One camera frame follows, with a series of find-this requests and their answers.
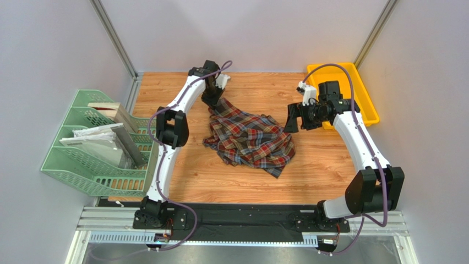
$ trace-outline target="wire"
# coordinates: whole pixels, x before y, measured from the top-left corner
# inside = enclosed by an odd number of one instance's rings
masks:
[[[336,224],[337,225],[337,236],[335,237],[335,240],[336,240],[336,243],[338,244],[339,243],[339,235],[340,235],[340,225],[339,224]]]
[[[167,227],[170,227],[170,235],[168,236],[166,233],[164,234],[164,236],[167,238],[167,239],[171,239],[171,237],[173,236],[173,219],[170,218],[170,220],[168,221],[168,224],[166,225],[166,228]]]
[[[371,219],[371,221],[373,221],[375,224],[379,225],[380,227],[385,227],[388,224],[388,190],[386,188],[386,178],[384,176],[384,171],[383,171],[383,168],[381,166],[381,163],[379,163],[379,158],[376,156],[376,153],[374,152],[374,150],[371,146],[371,143],[367,139],[367,136],[365,135],[365,132],[363,131],[363,128],[361,127],[360,123],[358,122],[358,118],[357,118],[357,115],[355,113],[355,93],[354,93],[354,90],[353,90],[353,82],[352,82],[352,78],[350,77],[350,74],[348,73],[348,71],[344,67],[342,67],[338,64],[326,63],[326,64],[318,66],[314,70],[310,71],[306,75],[306,77],[303,79],[303,82],[306,82],[308,80],[308,78],[313,73],[315,73],[317,70],[322,69],[324,67],[328,67],[328,66],[337,67],[337,68],[341,69],[345,73],[345,75],[347,75],[348,83],[350,84],[350,92],[351,92],[351,95],[352,95],[351,99],[350,99],[350,105],[351,105],[351,109],[352,109],[351,112],[352,112],[353,121],[355,122],[355,126],[357,127],[360,135],[362,136],[363,141],[367,145],[368,151],[372,155],[373,160],[374,160],[374,162],[376,163],[376,165],[378,167],[379,175],[380,175],[380,178],[381,178],[381,187],[382,187],[382,190],[383,190],[383,222],[380,223],[378,220],[374,219],[372,216],[370,216],[366,213],[361,214],[361,215],[357,215],[357,216],[352,216],[352,217],[362,216],[362,223],[361,223],[360,229],[358,230],[357,235],[355,236],[352,243],[348,247],[346,247],[344,250],[333,253],[333,255],[339,255],[343,252],[346,252],[355,243],[356,239],[358,238],[358,235],[360,234],[360,232],[363,228],[363,224],[364,224],[364,220],[365,220],[364,217],[367,217],[367,218]]]
[[[210,74],[206,74],[202,77],[199,77],[197,79],[195,79],[194,81],[192,81],[188,86],[186,86],[186,88],[184,89],[184,91],[182,92],[180,98],[176,101],[176,103],[172,106],[168,106],[166,108],[163,108],[162,110],[159,110],[157,111],[154,115],[151,116],[150,120],[148,121],[148,125],[147,125],[147,129],[148,129],[148,135],[150,136],[150,138],[152,140],[154,140],[156,143],[158,143],[160,146],[163,147],[163,154],[161,155],[161,161],[163,161],[165,159],[165,156],[166,156],[166,144],[164,144],[163,142],[159,141],[157,138],[155,138],[153,136],[153,134],[151,133],[151,122],[153,121],[153,119],[155,119],[155,117],[161,113],[164,113],[166,111],[168,111],[169,109],[172,109],[172,108],[175,108],[179,105],[179,103],[182,101],[184,95],[186,95],[186,92],[189,90],[189,88],[192,87],[192,85],[194,85],[195,83],[197,83],[198,81],[200,80],[203,80],[207,77],[210,77],[210,76],[213,76],[217,73],[220,73],[226,69],[228,69],[231,65],[233,64],[233,61],[231,60],[228,60],[227,62],[225,62],[223,64],[223,66],[221,67],[221,69],[217,70],[217,71],[214,71],[213,73],[210,73]],[[190,231],[190,233],[184,238],[182,239],[181,241],[179,241],[178,243],[174,244],[174,245],[171,245],[171,246],[168,246],[168,247],[163,247],[160,249],[160,251],[166,251],[166,250],[171,250],[171,249],[174,249],[174,248],[177,248],[178,246],[182,245],[184,242],[186,242],[195,232],[196,228],[197,228],[197,222],[198,222],[198,217],[197,217],[197,213],[192,209],[190,208],[189,206],[187,205],[184,205],[184,204],[181,204],[179,202],[175,202],[171,199],[169,199],[168,197],[166,197],[163,192],[161,191],[160,189],[160,172],[161,172],[161,165],[162,165],[162,162],[159,163],[158,165],[158,169],[156,171],[156,190],[158,191],[158,193],[160,194],[160,196],[165,199],[166,201],[168,201],[169,203],[171,204],[174,204],[174,205],[177,205],[177,206],[180,206],[180,207],[183,207],[187,210],[189,210],[193,215],[194,215],[194,226],[192,227],[192,230]]]

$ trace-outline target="wooden floor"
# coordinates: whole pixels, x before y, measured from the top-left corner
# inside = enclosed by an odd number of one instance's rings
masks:
[[[271,115],[285,124],[287,105],[302,100],[296,87],[303,73],[227,74],[232,78],[224,98],[248,113]],[[145,73],[133,114],[150,117],[174,99],[186,78],[187,73]],[[315,204],[343,195],[355,176],[345,144],[335,131],[292,134],[296,155],[276,179],[262,169],[225,165],[215,151],[202,145],[210,130],[208,107],[201,100],[187,118],[189,140],[171,179],[170,198],[175,201]]]

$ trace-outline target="yellow plastic bin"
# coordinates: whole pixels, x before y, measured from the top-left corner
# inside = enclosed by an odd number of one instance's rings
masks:
[[[376,109],[374,108],[373,102],[371,101],[368,95],[367,89],[365,88],[365,85],[362,82],[362,78],[360,78],[360,75],[358,74],[358,71],[357,71],[357,68],[355,68],[355,65],[351,62],[337,63],[337,64],[344,67],[350,74],[350,77],[352,78],[353,89],[355,91],[355,101],[360,107],[360,112],[363,116],[363,121],[365,125],[368,127],[372,124],[378,123],[379,122],[378,113],[376,112]],[[316,67],[321,66],[321,65],[322,64],[308,65],[308,72],[311,72]],[[320,83],[324,83],[326,81],[339,81],[340,92],[343,94],[343,98],[350,99],[352,97],[350,93],[350,84],[348,84],[347,76],[341,69],[337,67],[333,67],[333,66],[324,67],[322,69],[319,69],[315,73],[313,73],[308,78],[309,84],[316,88],[318,88],[318,85]],[[332,126],[329,122],[323,122],[323,128],[333,129],[334,126]]]

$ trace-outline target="green plastic rack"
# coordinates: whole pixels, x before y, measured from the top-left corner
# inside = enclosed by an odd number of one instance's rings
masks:
[[[138,133],[130,133],[130,136],[148,161],[146,166],[139,169],[117,168],[78,148],[65,147],[59,142],[61,138],[73,137],[73,130],[114,123],[88,107],[90,102],[113,100],[98,90],[78,90],[41,171],[91,196],[144,197],[150,187],[158,157],[158,145],[154,145],[148,136],[148,118],[131,116],[132,122],[138,127]],[[151,127],[156,127],[156,120],[153,120]]]

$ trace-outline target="white wall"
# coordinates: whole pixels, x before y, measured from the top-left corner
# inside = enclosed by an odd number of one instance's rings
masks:
[[[138,71],[302,72],[355,59],[386,0],[103,0]]]
[[[0,262],[63,263],[91,198],[39,169],[77,89],[128,96],[89,1],[0,4]]]
[[[420,263],[467,263],[469,2],[400,1],[360,69]]]

